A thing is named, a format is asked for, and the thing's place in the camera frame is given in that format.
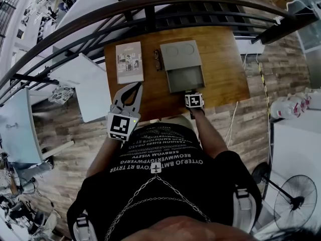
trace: metal railing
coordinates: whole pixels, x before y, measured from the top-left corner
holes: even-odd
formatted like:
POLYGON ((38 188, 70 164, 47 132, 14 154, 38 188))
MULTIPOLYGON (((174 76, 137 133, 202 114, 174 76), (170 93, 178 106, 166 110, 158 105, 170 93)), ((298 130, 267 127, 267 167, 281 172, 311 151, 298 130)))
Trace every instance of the metal railing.
POLYGON ((0 53, 2 43, 6 38, 6 31, 11 17, 16 9, 19 0, 2 0, 0 1, 0 53))
MULTIPOLYGON (((311 14, 310 11, 305 13, 308 9, 303 9, 297 13, 297 15, 290 14, 289 12, 282 10, 278 7, 272 6, 267 3, 263 3, 261 1, 256 0, 123 0, 102 8, 99 8, 95 11, 92 11, 84 16, 81 16, 72 22, 66 24, 65 26, 57 29, 51 35, 40 41, 37 45, 35 45, 32 49, 29 50, 0 80, 0 89, 4 87, 4 85, 11 79, 16 79, 9 88, 7 88, 2 95, 0 96, 0 103, 6 102, 12 95, 17 93, 22 88, 29 85, 32 81, 36 83, 30 87, 29 89, 35 88, 40 83, 48 84, 47 75, 51 70, 61 66, 62 64, 76 58, 80 53, 88 54, 91 51, 97 51, 97 49, 102 49, 106 44, 113 43, 125 38, 138 36, 141 34, 166 30, 166 29, 174 29, 174 28, 186 28, 186 27, 195 27, 195 26, 230 26, 235 34, 246 34, 252 39, 252 43, 261 40, 263 44, 269 44, 277 39, 280 39, 287 34, 296 31, 303 26, 306 26, 317 20, 317 17, 314 14, 311 14), (155 6, 159 5, 183 5, 188 3, 221 3, 226 5, 238 5, 244 7, 255 8, 258 10, 263 10, 275 15, 279 15, 284 17, 281 20, 280 25, 276 25, 276 21, 274 19, 266 18, 261 15, 253 15, 253 14, 245 14, 245 13, 237 13, 237 12, 216 12, 216 11, 197 11, 197 12, 179 12, 179 13, 167 13, 167 14, 157 14, 155 12, 155 6), (47 58, 43 59, 41 62, 37 63, 35 66, 31 67, 26 73, 23 75, 19 75, 17 77, 18 71, 30 62, 34 57, 36 57, 39 53, 47 49, 48 47, 54 45, 59 40, 71 35, 72 33, 89 26, 93 23, 110 19, 112 17, 121 17, 124 18, 128 13, 132 14, 138 10, 144 10, 145 18, 138 20, 122 20, 118 23, 115 23, 112 26, 108 26, 105 29, 96 31, 90 35, 87 35, 77 41, 68 44, 67 46, 59 49, 54 52, 47 58), (252 24, 244 22, 192 22, 192 23, 183 23, 177 25, 168 25, 162 26, 159 22, 163 19, 179 19, 180 17, 198 17, 198 16, 226 16, 226 17, 238 17, 238 18, 246 18, 246 19, 255 19, 260 20, 263 24, 252 24), (235 27, 248 27, 248 28, 256 28, 262 29, 263 32, 253 31, 253 30, 235 30, 235 27), (69 52, 69 49, 77 47, 82 44, 86 44, 89 41, 95 40, 97 38, 106 36, 106 34, 112 33, 118 30, 126 30, 126 32, 122 35, 119 35, 116 38, 104 41, 101 39, 99 42, 96 42, 92 46, 82 47, 78 49, 75 53, 69 53, 69 56, 64 58, 63 60, 56 62, 52 66, 45 68, 42 72, 37 74, 35 77, 29 76, 30 73, 35 71, 37 68, 42 66, 44 63, 49 60, 54 59, 55 57, 63 54, 65 52, 69 52), (17 88, 14 92, 8 95, 6 98, 4 96, 15 87, 21 80, 24 80, 25 83, 22 84, 19 88, 17 88)), ((96 55, 89 56, 89 58, 94 59, 97 58, 96 55)))

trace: gray box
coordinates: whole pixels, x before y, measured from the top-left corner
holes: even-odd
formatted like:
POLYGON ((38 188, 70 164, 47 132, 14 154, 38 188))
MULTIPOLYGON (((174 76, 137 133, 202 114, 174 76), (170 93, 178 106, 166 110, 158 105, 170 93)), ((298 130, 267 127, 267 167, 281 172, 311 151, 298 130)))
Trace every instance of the gray box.
POLYGON ((195 40, 163 44, 160 50, 171 93, 205 87, 195 40))

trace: black t-shirt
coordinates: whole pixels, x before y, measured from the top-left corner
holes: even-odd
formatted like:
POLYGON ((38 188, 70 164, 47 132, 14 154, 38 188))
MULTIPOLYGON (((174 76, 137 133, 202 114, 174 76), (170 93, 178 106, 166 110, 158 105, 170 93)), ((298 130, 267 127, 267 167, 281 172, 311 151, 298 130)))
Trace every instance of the black t-shirt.
POLYGON ((261 204, 260 192, 238 154, 225 151, 213 159, 192 130, 152 124, 131 135, 108 169, 84 180, 67 213, 69 230, 73 236, 72 226, 86 210, 98 240, 104 240, 131 198, 109 240, 121 240, 170 216, 232 225, 236 184, 246 187, 261 204), (156 175, 151 172, 155 162, 162 168, 156 175))

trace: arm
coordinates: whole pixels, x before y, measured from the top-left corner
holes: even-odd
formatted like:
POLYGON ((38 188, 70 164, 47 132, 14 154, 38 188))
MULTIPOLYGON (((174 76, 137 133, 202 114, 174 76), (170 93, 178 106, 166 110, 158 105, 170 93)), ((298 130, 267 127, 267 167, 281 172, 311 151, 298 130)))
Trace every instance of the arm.
POLYGON ((221 152, 227 151, 228 149, 221 135, 212 126, 203 112, 196 109, 191 109, 191 111, 195 117, 204 152, 215 158, 221 152))
POLYGON ((102 144, 96 158, 90 165, 86 178, 95 175, 98 172, 105 170, 112 158, 112 156, 121 147, 121 141, 116 139, 110 139, 106 137, 104 143, 102 144))

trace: backpack strap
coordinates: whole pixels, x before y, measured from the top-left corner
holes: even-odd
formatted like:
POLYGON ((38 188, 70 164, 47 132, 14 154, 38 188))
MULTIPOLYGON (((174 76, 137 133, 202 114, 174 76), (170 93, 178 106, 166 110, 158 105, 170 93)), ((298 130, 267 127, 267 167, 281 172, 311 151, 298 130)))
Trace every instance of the backpack strap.
POLYGON ((241 188, 238 185, 235 185, 235 187, 232 226, 250 233, 255 223, 256 202, 246 188, 241 188))
POLYGON ((94 226, 88 219, 87 212, 79 215, 73 226, 76 241, 98 241, 94 226))

